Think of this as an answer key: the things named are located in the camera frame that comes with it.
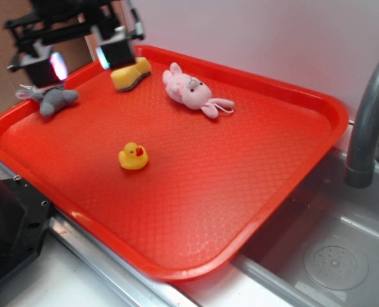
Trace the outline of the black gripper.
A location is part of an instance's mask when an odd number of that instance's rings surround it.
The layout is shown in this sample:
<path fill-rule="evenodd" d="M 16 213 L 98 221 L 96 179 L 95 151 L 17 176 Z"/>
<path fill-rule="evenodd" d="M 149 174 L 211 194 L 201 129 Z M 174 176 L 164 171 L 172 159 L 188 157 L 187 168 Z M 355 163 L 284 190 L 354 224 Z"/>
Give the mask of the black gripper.
<path fill-rule="evenodd" d="M 132 40 L 144 39 L 144 25 L 137 9 L 127 1 L 133 19 L 132 28 L 121 20 L 114 1 L 31 1 L 31 10 L 16 19 L 7 20 L 7 29 L 18 48 L 33 47 L 35 56 L 16 53 L 8 70 L 24 69 L 37 88 L 64 82 L 69 76 L 59 52 L 51 45 L 92 35 L 97 58 L 103 69 L 134 65 L 136 57 Z"/>

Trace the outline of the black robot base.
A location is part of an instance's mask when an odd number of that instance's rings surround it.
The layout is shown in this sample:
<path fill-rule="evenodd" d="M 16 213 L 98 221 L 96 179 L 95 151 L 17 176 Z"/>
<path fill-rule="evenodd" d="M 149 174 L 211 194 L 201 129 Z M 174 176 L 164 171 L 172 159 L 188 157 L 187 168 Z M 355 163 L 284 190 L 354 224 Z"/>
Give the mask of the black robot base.
<path fill-rule="evenodd" d="M 0 178 L 0 285 L 36 260 L 53 206 L 23 178 Z"/>

